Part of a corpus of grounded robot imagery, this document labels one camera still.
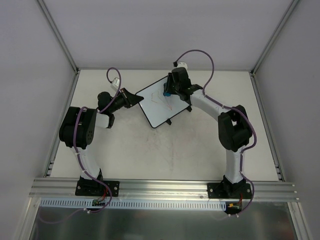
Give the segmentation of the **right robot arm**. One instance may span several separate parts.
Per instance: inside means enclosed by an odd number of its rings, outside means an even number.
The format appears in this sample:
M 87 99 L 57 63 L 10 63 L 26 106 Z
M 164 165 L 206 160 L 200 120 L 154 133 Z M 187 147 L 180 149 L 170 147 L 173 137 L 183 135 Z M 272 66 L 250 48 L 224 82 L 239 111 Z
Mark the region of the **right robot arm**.
M 192 84 L 184 67 L 173 69 L 164 84 L 164 96 L 179 96 L 181 101 L 210 115 L 218 124 L 218 139 L 226 150 L 226 170 L 222 181 L 208 193 L 210 198 L 240 198 L 247 192 L 247 180 L 243 174 L 244 152 L 254 147 L 248 146 L 253 130 L 246 109 L 242 105 L 229 107 L 205 94 L 205 89 Z

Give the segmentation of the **blue whiteboard eraser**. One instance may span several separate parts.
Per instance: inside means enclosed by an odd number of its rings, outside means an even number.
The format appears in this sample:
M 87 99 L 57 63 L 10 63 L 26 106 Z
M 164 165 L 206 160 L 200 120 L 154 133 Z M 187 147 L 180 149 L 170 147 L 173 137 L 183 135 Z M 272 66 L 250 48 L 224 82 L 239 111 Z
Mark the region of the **blue whiteboard eraser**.
M 163 95 L 165 97 L 170 97 L 172 95 L 169 91 L 169 87 L 168 87 L 167 83 L 164 83 L 164 85 L 163 85 Z

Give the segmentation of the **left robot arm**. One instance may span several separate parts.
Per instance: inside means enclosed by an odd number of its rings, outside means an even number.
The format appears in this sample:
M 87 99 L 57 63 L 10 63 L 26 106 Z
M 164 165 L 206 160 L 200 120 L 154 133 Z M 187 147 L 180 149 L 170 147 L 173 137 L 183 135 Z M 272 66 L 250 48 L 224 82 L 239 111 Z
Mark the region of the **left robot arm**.
M 88 146 L 93 142 L 96 128 L 110 129 L 114 125 L 114 112 L 131 108 L 144 97 L 122 88 L 115 96 L 103 91 L 97 96 L 97 108 L 68 108 L 59 129 L 59 140 L 72 149 L 80 168 L 80 180 L 87 181 L 87 189 L 93 195 L 104 191 L 102 170 L 89 154 Z

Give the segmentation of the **white whiteboard black frame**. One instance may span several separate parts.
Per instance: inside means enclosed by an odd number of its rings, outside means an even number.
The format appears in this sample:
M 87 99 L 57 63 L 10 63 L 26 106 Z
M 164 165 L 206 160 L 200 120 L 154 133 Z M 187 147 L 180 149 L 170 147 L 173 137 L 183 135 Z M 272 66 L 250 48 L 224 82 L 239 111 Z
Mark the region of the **white whiteboard black frame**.
M 136 95 L 144 97 L 144 100 L 138 104 L 153 129 L 166 123 L 167 119 L 171 120 L 190 106 L 187 102 L 182 101 L 178 95 L 164 96 L 164 83 L 166 82 L 167 77 L 164 77 L 136 93 Z

